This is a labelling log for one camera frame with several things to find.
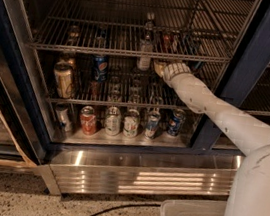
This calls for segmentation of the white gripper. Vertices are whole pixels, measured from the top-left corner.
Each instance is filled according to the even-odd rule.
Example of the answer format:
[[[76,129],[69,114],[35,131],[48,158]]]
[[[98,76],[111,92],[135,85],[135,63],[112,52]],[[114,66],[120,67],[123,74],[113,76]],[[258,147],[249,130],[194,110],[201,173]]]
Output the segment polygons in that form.
[[[178,63],[174,62],[171,64],[167,64],[166,62],[155,60],[153,66],[154,66],[154,70],[156,74],[160,77],[163,77],[167,85],[170,85],[171,80],[177,75],[191,73],[188,65],[182,62],[178,62]]]

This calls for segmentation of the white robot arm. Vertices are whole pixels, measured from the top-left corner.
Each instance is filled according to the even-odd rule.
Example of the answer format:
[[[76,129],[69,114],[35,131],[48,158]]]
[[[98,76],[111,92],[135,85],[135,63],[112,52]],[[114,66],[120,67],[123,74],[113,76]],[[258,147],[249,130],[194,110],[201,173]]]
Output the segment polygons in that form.
[[[154,68],[190,110],[208,116],[245,156],[224,216],[270,216],[270,126],[215,96],[186,64]]]

